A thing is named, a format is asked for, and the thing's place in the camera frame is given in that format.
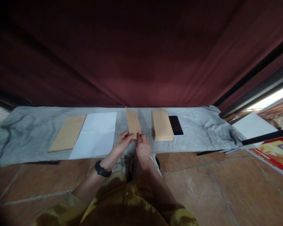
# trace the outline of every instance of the person's right hand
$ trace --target person's right hand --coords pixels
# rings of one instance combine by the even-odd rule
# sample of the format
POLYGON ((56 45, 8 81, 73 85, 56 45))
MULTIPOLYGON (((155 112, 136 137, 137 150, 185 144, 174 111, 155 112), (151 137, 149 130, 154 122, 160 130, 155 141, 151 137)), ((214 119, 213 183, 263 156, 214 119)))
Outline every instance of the person's right hand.
POLYGON ((145 134, 137 133, 136 155, 141 167, 145 169, 151 161, 151 144, 145 134))

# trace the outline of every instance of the black wristwatch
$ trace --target black wristwatch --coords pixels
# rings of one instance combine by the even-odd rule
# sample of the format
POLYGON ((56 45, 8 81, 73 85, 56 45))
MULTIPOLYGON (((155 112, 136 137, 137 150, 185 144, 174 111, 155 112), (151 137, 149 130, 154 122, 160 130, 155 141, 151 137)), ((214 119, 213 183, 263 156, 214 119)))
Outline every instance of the black wristwatch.
POLYGON ((103 177, 110 177, 112 171, 108 172, 107 170, 105 170, 103 167, 101 167, 100 162, 101 161, 97 161, 95 163, 95 166, 94 166, 94 168, 97 171, 98 175, 101 175, 103 177))

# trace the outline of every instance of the tiled floor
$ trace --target tiled floor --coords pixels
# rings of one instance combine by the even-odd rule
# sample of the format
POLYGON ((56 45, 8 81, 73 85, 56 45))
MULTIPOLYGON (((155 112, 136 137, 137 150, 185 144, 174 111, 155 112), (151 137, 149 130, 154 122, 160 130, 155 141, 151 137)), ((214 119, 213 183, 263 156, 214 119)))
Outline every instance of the tiled floor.
MULTIPOLYGON (((283 176, 246 151, 158 154, 163 178, 200 225, 283 225, 283 176)), ((93 159, 0 168, 0 216, 31 225, 88 174, 93 159)))

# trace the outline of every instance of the smartphone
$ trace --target smartphone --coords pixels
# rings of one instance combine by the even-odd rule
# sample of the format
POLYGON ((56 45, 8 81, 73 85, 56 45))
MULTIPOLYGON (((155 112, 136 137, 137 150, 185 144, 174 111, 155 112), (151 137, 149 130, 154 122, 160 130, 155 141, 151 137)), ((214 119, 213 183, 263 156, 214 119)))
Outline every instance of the smartphone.
POLYGON ((183 131, 182 131, 182 128, 180 126, 178 117, 177 116, 169 116, 169 120, 170 120, 170 123, 171 123, 171 126, 172 126, 174 136, 182 136, 183 131))

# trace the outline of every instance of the stack of envelopes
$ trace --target stack of envelopes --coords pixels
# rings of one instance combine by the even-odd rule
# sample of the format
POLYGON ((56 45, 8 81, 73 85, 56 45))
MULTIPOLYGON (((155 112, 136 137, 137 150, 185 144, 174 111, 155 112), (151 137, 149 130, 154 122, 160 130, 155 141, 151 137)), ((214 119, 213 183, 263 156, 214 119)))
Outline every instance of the stack of envelopes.
POLYGON ((155 141, 173 140, 174 133, 166 110, 152 111, 152 123, 155 141))

